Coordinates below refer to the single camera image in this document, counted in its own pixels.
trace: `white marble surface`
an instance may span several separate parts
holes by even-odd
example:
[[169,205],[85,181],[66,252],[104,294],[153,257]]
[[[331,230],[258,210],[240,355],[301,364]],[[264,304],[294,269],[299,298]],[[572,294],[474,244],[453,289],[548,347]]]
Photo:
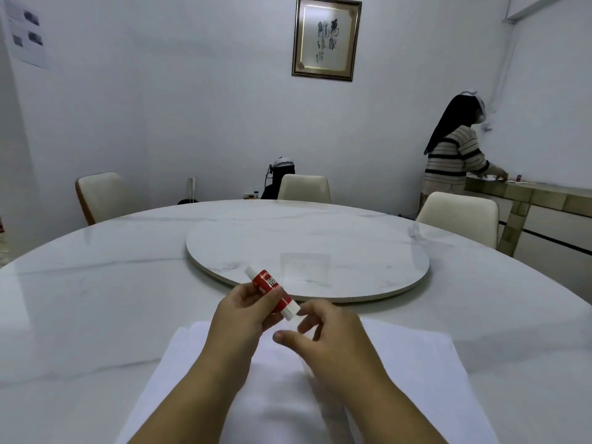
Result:
[[194,226],[187,250],[198,267],[233,285],[249,281],[248,266],[266,269],[298,301],[381,299],[427,274],[430,260],[421,244],[373,220],[381,214],[299,204],[263,201],[253,209],[233,203]]
[[[228,287],[189,261],[199,221],[236,202],[142,212],[59,238],[0,269],[0,442],[113,442],[175,330]],[[402,218],[430,271],[365,317],[452,336],[502,443],[589,443],[592,306],[493,249]]]

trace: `left hand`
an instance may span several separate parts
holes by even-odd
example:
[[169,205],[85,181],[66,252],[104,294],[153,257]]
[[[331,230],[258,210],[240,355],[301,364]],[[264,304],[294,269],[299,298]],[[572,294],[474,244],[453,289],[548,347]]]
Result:
[[261,295],[253,283],[246,283],[218,304],[195,365],[210,373],[229,396],[245,384],[262,333],[283,319],[281,313],[271,312],[285,294],[277,287]]

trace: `picture frame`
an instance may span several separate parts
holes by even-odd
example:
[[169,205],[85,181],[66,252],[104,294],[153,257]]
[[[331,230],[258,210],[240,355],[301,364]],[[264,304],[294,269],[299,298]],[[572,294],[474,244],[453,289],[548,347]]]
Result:
[[297,0],[292,76],[353,80],[362,2]]

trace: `white chair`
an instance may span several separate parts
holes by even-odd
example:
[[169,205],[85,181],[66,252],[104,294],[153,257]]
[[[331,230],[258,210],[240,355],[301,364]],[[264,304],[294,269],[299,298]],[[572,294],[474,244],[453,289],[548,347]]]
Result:
[[84,176],[76,181],[75,186],[88,225],[140,210],[139,203],[117,173]]
[[417,222],[447,230],[493,249],[497,247],[499,210],[490,199],[435,192],[428,197]]
[[329,182],[322,176],[285,175],[279,186],[278,199],[331,204]]

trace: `small item on counter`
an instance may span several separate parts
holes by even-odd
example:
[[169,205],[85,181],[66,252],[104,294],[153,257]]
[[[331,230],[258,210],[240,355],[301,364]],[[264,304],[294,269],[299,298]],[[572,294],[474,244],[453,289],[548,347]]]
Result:
[[[276,286],[279,286],[279,283],[265,269],[257,273],[253,268],[248,266],[245,269],[245,274],[253,281],[263,295],[272,291]],[[299,311],[299,305],[287,294],[280,299],[277,306],[273,309],[273,313],[280,312],[287,321],[295,317]]]

